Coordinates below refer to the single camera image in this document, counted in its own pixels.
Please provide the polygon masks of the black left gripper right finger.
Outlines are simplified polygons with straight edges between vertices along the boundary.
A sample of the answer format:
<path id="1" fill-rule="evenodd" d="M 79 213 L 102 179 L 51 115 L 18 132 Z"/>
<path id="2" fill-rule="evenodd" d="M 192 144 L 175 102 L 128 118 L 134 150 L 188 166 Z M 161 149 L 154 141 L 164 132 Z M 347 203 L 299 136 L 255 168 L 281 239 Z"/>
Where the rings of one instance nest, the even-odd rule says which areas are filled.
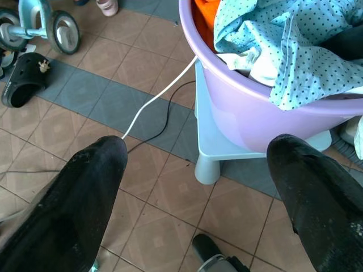
<path id="1" fill-rule="evenodd" d="M 272 180 L 316 271 L 362 271 L 362 186 L 336 160 L 282 134 L 267 148 Z"/>

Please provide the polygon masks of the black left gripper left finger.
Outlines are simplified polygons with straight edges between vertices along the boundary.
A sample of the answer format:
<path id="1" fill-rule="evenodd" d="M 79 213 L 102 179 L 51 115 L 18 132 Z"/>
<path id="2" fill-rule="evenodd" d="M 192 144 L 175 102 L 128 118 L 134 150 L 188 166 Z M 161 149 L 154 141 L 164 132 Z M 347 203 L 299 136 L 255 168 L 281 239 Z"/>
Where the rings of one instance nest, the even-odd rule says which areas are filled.
<path id="1" fill-rule="evenodd" d="M 127 161 L 126 144 L 115 135 L 74 154 L 1 242 L 1 270 L 91 270 Z"/>

